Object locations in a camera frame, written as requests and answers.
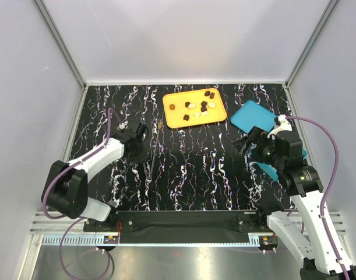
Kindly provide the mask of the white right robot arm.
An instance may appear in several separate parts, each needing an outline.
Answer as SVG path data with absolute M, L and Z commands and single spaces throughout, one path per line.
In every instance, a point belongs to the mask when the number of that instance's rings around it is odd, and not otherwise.
M 270 136 L 253 127 L 233 145 L 239 154 L 250 152 L 252 160 L 272 165 L 294 203 L 307 237 L 291 224 L 278 202 L 259 207 L 255 219 L 260 230 L 274 232 L 298 261 L 301 279 L 356 279 L 356 265 L 343 248 L 322 201 L 321 180 L 304 159 L 298 133 L 282 130 Z

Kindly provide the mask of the teal tin box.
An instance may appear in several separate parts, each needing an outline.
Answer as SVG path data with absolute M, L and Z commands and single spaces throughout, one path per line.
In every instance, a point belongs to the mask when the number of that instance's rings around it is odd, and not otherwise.
M 306 166 L 306 150 L 300 145 L 282 147 L 278 145 L 252 145 L 249 154 L 265 172 L 275 181 L 287 181 L 291 184 L 294 176 Z

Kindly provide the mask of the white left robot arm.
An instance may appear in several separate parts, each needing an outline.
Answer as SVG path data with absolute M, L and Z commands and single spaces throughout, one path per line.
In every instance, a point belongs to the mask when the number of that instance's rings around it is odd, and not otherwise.
M 49 170 L 41 196 L 43 210 L 48 214 L 51 208 L 70 219 L 89 218 L 97 222 L 105 231 L 113 230 L 117 225 L 115 209 L 109 204 L 91 198 L 88 195 L 89 182 L 113 162 L 126 159 L 137 163 L 144 159 L 143 146 L 149 136 L 149 129 L 141 122 L 129 121 L 123 128 L 77 159 L 69 162 L 57 160 Z

